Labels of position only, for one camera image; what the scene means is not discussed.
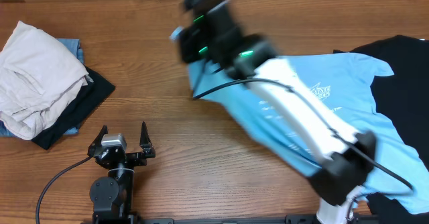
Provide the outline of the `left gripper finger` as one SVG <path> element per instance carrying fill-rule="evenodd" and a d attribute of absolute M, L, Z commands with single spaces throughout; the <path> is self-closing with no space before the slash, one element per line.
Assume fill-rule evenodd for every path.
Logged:
<path fill-rule="evenodd" d="M 150 149 L 152 147 L 152 143 L 147 130 L 147 125 L 144 121 L 141 124 L 139 145 L 142 149 Z"/>
<path fill-rule="evenodd" d="M 102 138 L 105 134 L 108 134 L 108 127 L 106 125 L 102 126 L 100 132 L 96 136 L 96 138 L 93 140 L 90 147 L 95 148 L 96 146 L 99 146 L 101 144 Z"/>

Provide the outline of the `light blue printed t-shirt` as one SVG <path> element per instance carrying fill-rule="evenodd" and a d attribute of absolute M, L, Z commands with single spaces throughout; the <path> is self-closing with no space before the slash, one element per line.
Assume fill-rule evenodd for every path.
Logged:
<path fill-rule="evenodd" d="M 350 53 L 312 56 L 281 56 L 304 86 L 330 112 L 359 131 L 371 129 L 376 120 L 375 100 L 371 94 L 370 78 L 375 71 Z M 197 61 L 189 64 L 190 84 L 207 101 L 221 104 L 233 119 L 255 141 L 269 148 L 281 159 L 304 175 L 317 171 L 316 160 L 310 148 L 292 129 L 292 126 L 265 100 L 244 85 L 233 85 L 205 95 L 204 92 L 231 81 L 216 64 Z M 407 187 L 406 191 L 388 192 L 390 197 L 411 196 L 414 186 L 383 164 L 380 170 Z"/>

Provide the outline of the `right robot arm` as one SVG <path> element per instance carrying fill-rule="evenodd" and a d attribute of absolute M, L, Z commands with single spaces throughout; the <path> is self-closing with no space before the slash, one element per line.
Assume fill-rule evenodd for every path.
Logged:
<path fill-rule="evenodd" d="M 231 81 L 204 92 L 244 84 L 266 100 L 303 139 L 320 169 L 308 177 L 321 201 L 320 223 L 352 223 L 355 201 L 375 166 L 376 138 L 359 133 L 323 105 L 261 35 L 244 36 L 229 0 L 184 0 L 194 21 L 178 34 L 186 63 L 211 60 Z"/>

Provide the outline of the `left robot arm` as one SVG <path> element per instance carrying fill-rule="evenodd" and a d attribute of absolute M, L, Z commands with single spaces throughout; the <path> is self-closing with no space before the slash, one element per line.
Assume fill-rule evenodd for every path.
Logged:
<path fill-rule="evenodd" d="M 127 142 L 121 133 L 109 134 L 103 126 L 88 147 L 88 155 L 107 169 L 107 175 L 96 179 L 90 187 L 93 202 L 93 223 L 141 223 L 139 213 L 132 210 L 135 168 L 145 166 L 156 151 L 149 138 L 147 125 L 141 124 L 141 151 L 127 153 Z"/>

